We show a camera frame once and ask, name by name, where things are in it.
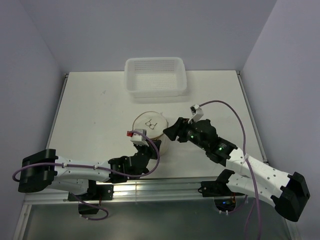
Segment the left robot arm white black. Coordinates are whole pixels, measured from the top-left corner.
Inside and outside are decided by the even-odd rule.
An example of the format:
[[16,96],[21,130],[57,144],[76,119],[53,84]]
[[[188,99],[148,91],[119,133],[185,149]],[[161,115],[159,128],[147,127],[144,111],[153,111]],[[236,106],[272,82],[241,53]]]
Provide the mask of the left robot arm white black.
[[104,162],[89,163],[56,155],[55,149],[45,149],[22,160],[18,172],[20,193],[37,193],[45,189],[70,192],[91,200],[96,197],[97,182],[120,184],[151,173],[147,166],[158,160],[161,140],[146,145],[135,145],[132,156],[121,156]]

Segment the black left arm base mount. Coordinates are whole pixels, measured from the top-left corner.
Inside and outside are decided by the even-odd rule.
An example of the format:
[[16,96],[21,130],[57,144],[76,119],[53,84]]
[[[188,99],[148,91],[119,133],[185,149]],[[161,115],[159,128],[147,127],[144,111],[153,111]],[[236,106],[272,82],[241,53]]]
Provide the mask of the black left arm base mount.
[[[100,207],[102,201],[110,201],[113,199],[114,186],[112,184],[93,184],[87,190],[87,193],[83,193],[80,195],[73,196],[70,192],[68,193],[67,200],[69,202],[76,202],[78,197],[84,202],[87,201],[98,201],[98,204],[94,206]],[[87,206],[84,203],[78,204],[78,212],[84,215],[96,215],[98,213],[98,209],[92,206]]]

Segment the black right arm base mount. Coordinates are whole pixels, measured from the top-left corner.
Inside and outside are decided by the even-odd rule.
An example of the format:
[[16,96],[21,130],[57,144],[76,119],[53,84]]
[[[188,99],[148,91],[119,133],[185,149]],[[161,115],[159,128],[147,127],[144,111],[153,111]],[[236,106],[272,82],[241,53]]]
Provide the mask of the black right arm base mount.
[[231,212],[236,209],[237,196],[243,196],[243,193],[232,192],[226,184],[214,181],[202,181],[198,188],[198,193],[203,198],[213,198],[215,207],[222,212]]

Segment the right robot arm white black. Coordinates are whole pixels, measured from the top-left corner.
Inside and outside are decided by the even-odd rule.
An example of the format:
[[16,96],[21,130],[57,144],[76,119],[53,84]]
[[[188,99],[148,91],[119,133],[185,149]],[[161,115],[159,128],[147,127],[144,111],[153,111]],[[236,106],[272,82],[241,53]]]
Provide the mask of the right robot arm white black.
[[273,168],[218,136],[210,120],[189,122],[180,117],[163,130],[171,140],[191,142],[225,169],[217,178],[216,189],[222,195],[240,193],[270,204],[285,219],[297,222],[311,197],[305,177]]

